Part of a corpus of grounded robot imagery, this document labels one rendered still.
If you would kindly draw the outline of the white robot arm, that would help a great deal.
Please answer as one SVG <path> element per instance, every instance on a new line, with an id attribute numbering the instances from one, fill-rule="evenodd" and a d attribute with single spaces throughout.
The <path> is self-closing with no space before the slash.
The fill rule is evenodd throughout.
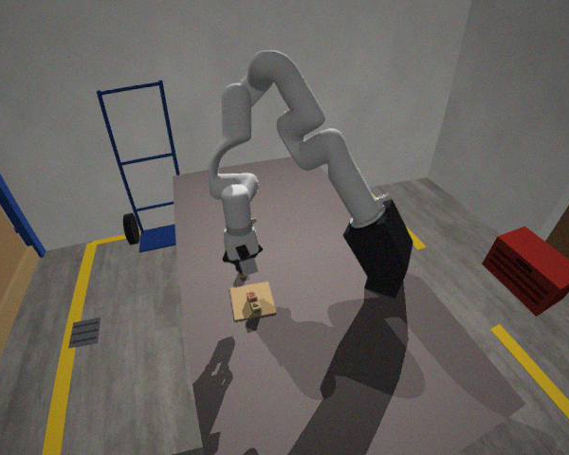
<path id="1" fill-rule="evenodd" d="M 282 52 L 264 50 L 252 57 L 247 75 L 222 93 L 223 136 L 211 154 L 209 187 L 213 198 L 222 199 L 228 234 L 251 232 L 256 218 L 251 218 L 250 202 L 259 184 L 253 173 L 219 174 L 219 162 L 229 149 L 251 139 L 251 107 L 273 83 L 289 108 L 279 116 L 277 130 L 294 161 L 305 171 L 328 164 L 328 177 L 352 216 L 350 225 L 371 225 L 383 215 L 390 195 L 372 195 L 340 131 L 326 129 L 304 138 L 323 125 L 324 112 L 295 63 Z"/>

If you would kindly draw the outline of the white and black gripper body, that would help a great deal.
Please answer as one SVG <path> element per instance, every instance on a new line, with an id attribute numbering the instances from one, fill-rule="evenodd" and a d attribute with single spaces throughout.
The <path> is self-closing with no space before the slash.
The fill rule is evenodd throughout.
<path id="1" fill-rule="evenodd" d="M 250 255 L 256 254 L 259 251 L 259 244 L 254 226 L 250 233 L 244 236 L 232 236 L 228 234 L 227 229 L 224 230 L 224 246 L 229 260 L 238 260 L 239 256 L 236 252 L 237 246 L 246 245 Z"/>

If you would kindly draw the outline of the tan flat mat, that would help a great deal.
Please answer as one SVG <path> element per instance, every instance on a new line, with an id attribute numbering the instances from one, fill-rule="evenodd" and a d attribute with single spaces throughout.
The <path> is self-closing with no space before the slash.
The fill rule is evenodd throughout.
<path id="1" fill-rule="evenodd" d="M 262 306 L 262 313 L 253 315 L 248 303 L 247 292 L 255 291 Z M 250 319 L 276 314 L 275 304 L 268 282 L 243 285 L 230 288 L 234 320 Z"/>

